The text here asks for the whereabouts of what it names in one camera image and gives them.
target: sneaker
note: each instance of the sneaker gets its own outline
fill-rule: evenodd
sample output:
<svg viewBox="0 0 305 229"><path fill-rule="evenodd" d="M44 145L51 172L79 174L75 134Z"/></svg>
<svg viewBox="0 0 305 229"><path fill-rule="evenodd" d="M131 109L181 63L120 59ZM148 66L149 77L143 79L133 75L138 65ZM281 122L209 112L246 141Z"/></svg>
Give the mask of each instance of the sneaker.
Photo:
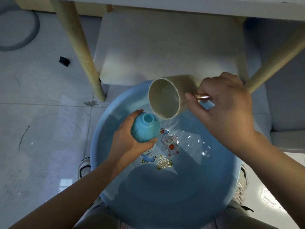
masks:
<svg viewBox="0 0 305 229"><path fill-rule="evenodd" d="M245 201L245 192L247 190L248 184L249 184L249 181L248 181L248 177L247 177L246 168L242 164L242 167L241 167L240 173L239 173L237 187L235 189L235 194L232 198L233 201L235 201L236 203L238 203L241 206L243 205L243 203Z"/></svg>
<svg viewBox="0 0 305 229"><path fill-rule="evenodd" d="M81 161L79 167L78 167L78 179L81 179L85 175L91 172L91 163L90 163L90 157L85 158Z"/></svg>

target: forearm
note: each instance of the forearm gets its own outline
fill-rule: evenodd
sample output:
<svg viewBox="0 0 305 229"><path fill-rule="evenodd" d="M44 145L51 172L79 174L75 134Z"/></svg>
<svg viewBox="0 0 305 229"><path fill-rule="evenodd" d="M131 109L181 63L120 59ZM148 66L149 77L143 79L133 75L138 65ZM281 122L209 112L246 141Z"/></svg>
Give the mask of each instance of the forearm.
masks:
<svg viewBox="0 0 305 229"><path fill-rule="evenodd" d="M305 167L260 133L237 155L246 162L300 228L305 228Z"/></svg>
<svg viewBox="0 0 305 229"><path fill-rule="evenodd" d="M72 228L117 175L115 162L106 160L10 228Z"/></svg>

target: gray pants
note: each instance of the gray pants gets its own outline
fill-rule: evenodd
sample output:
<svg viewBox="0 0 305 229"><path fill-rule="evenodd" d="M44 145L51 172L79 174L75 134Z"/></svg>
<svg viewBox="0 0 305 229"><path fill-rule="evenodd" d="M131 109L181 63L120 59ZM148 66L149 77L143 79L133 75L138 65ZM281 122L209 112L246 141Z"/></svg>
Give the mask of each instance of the gray pants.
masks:
<svg viewBox="0 0 305 229"><path fill-rule="evenodd" d="M101 198L97 200L74 228L77 229L133 229L121 222L111 210L109 210ZM208 223L202 229L277 229L269 224L251 218L248 212L239 204L232 201L223 213L214 221Z"/></svg>

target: cartoon sticker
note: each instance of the cartoon sticker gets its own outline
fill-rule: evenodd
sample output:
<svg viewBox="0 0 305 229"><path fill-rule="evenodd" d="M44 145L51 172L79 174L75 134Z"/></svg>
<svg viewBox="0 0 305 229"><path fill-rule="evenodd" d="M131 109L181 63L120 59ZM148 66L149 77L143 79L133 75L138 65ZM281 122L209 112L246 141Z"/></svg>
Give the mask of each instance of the cartoon sticker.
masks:
<svg viewBox="0 0 305 229"><path fill-rule="evenodd" d="M145 163L145 162L148 163L148 162L155 162L156 161L155 159L158 158L158 157L152 155L151 152L152 152L152 150L150 149L150 150L147 150L147 151L145 151L144 153L141 154L141 159L142 159L141 164Z"/></svg>
<svg viewBox="0 0 305 229"><path fill-rule="evenodd" d="M163 135L167 135L170 131L169 130L166 130L165 128L161 128L160 129L160 133L163 134Z"/></svg>
<svg viewBox="0 0 305 229"><path fill-rule="evenodd" d="M169 152L168 156L173 156L175 154L178 154L178 137L175 134L172 134L168 137L162 137L162 143L164 147L166 148L165 151Z"/></svg>
<svg viewBox="0 0 305 229"><path fill-rule="evenodd" d="M166 156L160 155L159 162L157 164L157 169L160 170L171 166L173 166L173 162L171 160L168 160Z"/></svg>

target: person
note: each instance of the person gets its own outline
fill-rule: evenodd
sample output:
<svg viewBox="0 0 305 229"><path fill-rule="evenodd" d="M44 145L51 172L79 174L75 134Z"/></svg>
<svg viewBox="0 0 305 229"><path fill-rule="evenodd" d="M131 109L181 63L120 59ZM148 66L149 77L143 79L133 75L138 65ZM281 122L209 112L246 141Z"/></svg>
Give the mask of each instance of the person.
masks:
<svg viewBox="0 0 305 229"><path fill-rule="evenodd" d="M205 78L198 92L208 93L215 106L206 110L192 94L186 93L189 110L220 143L254 170L296 224L305 228L305 167L255 131L251 96L238 76L225 72L219 77ZM109 156L101 165L88 172L90 163L85 160L77 182L10 228L128 228L115 218L101 199L92 203L122 170L157 141L154 138L138 143L132 137L131 126L142 112L133 112L121 123L113 135L115 143L112 143ZM241 207L247 185L244 167L241 173L243 181L238 181L237 194L224 213L205 228L274 228L249 217L245 207ZM75 225L86 211L85 218Z"/></svg>

